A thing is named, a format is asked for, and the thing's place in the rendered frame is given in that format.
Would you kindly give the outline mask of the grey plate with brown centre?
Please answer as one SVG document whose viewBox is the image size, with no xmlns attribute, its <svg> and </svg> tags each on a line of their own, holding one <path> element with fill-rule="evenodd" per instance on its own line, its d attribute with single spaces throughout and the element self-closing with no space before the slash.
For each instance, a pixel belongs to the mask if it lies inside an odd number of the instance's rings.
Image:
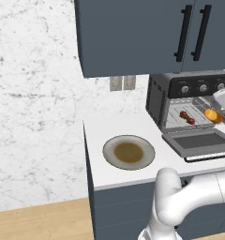
<svg viewBox="0 0 225 240">
<path fill-rule="evenodd" d="M 141 170 L 156 157 L 153 145 L 136 135 L 119 135 L 109 139 L 103 145 L 102 154 L 109 164 L 126 171 Z"/>
</svg>

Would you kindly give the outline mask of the toaster oven glass door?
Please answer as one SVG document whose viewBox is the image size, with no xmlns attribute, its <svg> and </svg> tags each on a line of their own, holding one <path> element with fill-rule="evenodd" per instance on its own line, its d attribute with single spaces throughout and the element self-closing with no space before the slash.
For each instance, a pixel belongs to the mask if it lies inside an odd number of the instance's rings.
<svg viewBox="0 0 225 240">
<path fill-rule="evenodd" d="M 181 158 L 225 153 L 225 133 L 216 128 L 165 133 L 162 139 Z"/>
</svg>

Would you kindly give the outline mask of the golden baguette bread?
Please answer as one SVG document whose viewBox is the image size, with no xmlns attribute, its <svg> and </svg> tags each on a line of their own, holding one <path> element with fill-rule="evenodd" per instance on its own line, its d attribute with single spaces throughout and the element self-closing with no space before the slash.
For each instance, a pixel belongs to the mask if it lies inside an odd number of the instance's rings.
<svg viewBox="0 0 225 240">
<path fill-rule="evenodd" d="M 204 115 L 208 120 L 215 124 L 219 124 L 223 121 L 222 115 L 214 109 L 206 109 Z"/>
</svg>

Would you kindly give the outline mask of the dark blue cupboard door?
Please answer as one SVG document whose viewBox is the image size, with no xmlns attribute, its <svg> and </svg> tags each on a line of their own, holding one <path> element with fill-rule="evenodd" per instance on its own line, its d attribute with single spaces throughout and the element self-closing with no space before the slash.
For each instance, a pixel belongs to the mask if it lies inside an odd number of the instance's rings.
<svg viewBox="0 0 225 240">
<path fill-rule="evenodd" d="M 74 0 L 85 78 L 179 72 L 186 5 L 195 0 Z"/>
<path fill-rule="evenodd" d="M 200 10 L 211 5 L 211 13 L 202 45 L 199 61 L 194 61 L 195 51 L 203 15 Z M 195 0 L 187 46 L 183 59 L 183 71 L 202 71 L 225 69 L 225 0 Z"/>
</svg>

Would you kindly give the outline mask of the dark blue base cabinet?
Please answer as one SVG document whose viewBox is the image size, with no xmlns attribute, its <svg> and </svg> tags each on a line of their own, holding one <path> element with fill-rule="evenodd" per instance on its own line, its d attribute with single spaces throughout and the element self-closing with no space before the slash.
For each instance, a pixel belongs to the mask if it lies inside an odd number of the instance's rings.
<svg viewBox="0 0 225 240">
<path fill-rule="evenodd" d="M 96 189 L 92 155 L 85 157 L 94 239 L 137 240 L 149 222 L 155 183 Z M 175 230 L 183 240 L 225 233 L 225 203 L 192 211 Z"/>
</svg>

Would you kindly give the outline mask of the black toaster oven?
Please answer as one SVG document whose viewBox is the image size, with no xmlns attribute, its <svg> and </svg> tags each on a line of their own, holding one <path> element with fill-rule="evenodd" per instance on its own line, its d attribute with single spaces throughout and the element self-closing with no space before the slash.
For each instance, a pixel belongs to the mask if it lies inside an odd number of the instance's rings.
<svg viewBox="0 0 225 240">
<path fill-rule="evenodd" d="M 215 124 L 204 115 L 206 109 L 221 113 L 225 125 L 225 110 L 213 98 L 220 83 L 225 83 L 225 70 L 151 74 L 145 109 L 162 133 L 213 128 Z M 207 91 L 200 91 L 202 84 L 207 85 Z M 185 85 L 189 91 L 183 94 L 181 88 Z M 196 126 L 181 118 L 181 111 L 187 112 Z"/>
</svg>

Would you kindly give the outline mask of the red kebab skewer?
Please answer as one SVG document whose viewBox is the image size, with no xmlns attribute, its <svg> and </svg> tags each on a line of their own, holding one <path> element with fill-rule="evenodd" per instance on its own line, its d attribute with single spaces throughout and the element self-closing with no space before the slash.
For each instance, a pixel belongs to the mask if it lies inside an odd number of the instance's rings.
<svg viewBox="0 0 225 240">
<path fill-rule="evenodd" d="M 183 118 L 183 119 L 185 119 L 188 124 L 190 124 L 190 125 L 192 125 L 192 126 L 196 126 L 196 125 L 195 125 L 195 120 L 194 120 L 193 118 L 191 118 L 191 117 L 187 114 L 187 112 L 181 111 L 181 112 L 180 112 L 180 117 Z"/>
</svg>

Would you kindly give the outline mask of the grey wall socket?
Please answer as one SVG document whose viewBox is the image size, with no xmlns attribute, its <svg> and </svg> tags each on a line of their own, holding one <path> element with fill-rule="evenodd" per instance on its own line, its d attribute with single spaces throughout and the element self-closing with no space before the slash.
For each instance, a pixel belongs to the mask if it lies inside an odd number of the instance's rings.
<svg viewBox="0 0 225 240">
<path fill-rule="evenodd" d="M 128 75 L 124 77 L 124 89 L 125 90 L 134 90 L 136 86 L 136 76 Z"/>
<path fill-rule="evenodd" d="M 122 90 L 122 76 L 112 76 L 110 78 L 110 90 L 121 91 Z"/>
</svg>

